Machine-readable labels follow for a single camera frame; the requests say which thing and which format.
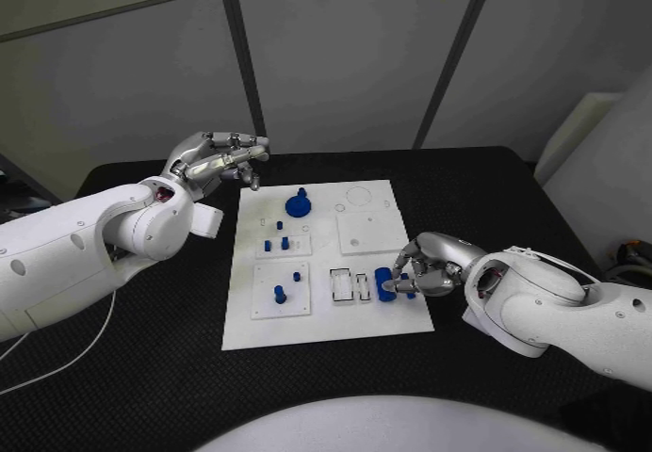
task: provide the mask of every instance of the blue object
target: blue object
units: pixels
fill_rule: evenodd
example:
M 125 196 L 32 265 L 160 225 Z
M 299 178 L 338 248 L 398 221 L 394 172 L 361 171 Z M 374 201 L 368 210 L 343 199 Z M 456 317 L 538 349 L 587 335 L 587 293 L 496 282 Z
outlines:
M 397 299 L 397 294 L 384 290 L 384 282 L 391 280 L 389 268 L 387 268 L 387 266 L 376 268 L 376 270 L 374 271 L 374 276 L 376 278 L 378 299 L 381 301 L 392 301 L 394 299 Z
M 310 204 L 309 195 L 303 186 L 299 188 L 296 196 L 286 202 L 286 212 L 294 218 L 306 217 L 310 213 L 313 205 Z
M 287 299 L 288 299 L 288 297 L 286 296 L 286 294 L 283 292 L 283 285 L 277 285 L 274 287 L 274 300 L 278 304 L 283 304 Z
M 401 273 L 401 279 L 402 279 L 402 280 L 408 280 L 408 279 L 410 279 L 410 276 L 408 276 L 407 273 Z M 415 299 L 415 298 L 417 298 L 417 296 L 415 296 L 414 294 L 407 294 L 407 297 L 408 297 L 410 299 Z

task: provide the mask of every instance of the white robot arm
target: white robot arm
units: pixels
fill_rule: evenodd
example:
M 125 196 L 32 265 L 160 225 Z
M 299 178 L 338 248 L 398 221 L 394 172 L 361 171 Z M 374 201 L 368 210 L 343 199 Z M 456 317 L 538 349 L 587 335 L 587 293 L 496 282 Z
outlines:
M 189 233 L 215 238 L 222 213 L 196 203 L 224 179 L 257 190 L 250 159 L 268 139 L 196 133 L 162 175 L 117 186 L 0 226 L 0 342 L 74 315 L 169 259 Z M 111 261 L 107 244 L 127 254 Z
M 581 285 L 558 267 L 583 273 Z M 414 280 L 401 280 L 413 262 Z M 512 247 L 488 254 L 444 234 L 421 233 L 407 244 L 384 288 L 440 297 L 464 286 L 463 319 L 529 358 L 550 345 L 591 370 L 652 391 L 652 292 L 600 282 L 545 254 Z

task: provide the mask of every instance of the gray wall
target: gray wall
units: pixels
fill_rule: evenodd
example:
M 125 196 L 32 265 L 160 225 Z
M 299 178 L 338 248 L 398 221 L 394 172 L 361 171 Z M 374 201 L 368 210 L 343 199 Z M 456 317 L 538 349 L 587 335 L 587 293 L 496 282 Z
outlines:
M 652 67 L 545 185 L 594 260 L 632 239 L 652 242 Z
M 466 0 L 241 0 L 276 153 L 407 149 Z
M 65 200 L 110 162 L 252 130 L 222 3 L 176 0 L 0 43 L 0 153 Z
M 503 145 L 537 160 L 590 91 L 652 62 L 652 2 L 488 0 L 424 148 Z

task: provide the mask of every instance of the table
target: table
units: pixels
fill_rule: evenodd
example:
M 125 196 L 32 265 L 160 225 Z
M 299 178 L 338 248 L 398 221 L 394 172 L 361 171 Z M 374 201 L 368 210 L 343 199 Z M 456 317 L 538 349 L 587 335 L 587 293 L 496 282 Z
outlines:
M 98 167 L 79 196 L 138 182 L 163 163 Z M 261 173 L 264 186 L 388 179 L 408 236 L 437 231 L 488 251 L 531 247 L 597 275 L 506 148 L 283 154 Z M 0 449 L 189 450 L 270 412 L 372 394 L 443 397 L 554 425 L 564 406 L 617 385 L 560 349 L 531 360 L 475 330 L 460 318 L 462 290 L 428 300 L 436 332 L 222 352 L 239 189 L 222 184 L 203 201 L 224 211 L 216 240 L 190 235 L 177 256 L 118 290 L 105 335 L 87 356 L 4 395 Z M 0 365 L 1 388 L 79 354 L 107 302 L 30 336 Z

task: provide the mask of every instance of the metal robot hand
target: metal robot hand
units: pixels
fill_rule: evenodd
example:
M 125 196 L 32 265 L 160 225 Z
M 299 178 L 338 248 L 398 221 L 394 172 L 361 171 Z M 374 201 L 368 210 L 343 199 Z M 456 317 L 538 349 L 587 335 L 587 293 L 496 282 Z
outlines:
M 440 233 L 420 233 L 398 255 L 391 278 L 384 289 L 398 293 L 421 292 L 427 297 L 443 297 L 462 285 L 473 262 L 486 251 L 459 238 Z M 401 271 L 411 261 L 414 280 L 401 280 Z
M 268 160 L 268 139 L 235 132 L 196 132 L 175 147 L 162 176 L 186 187 L 193 201 L 205 198 L 221 181 L 242 179 L 255 191 L 261 185 L 248 160 Z

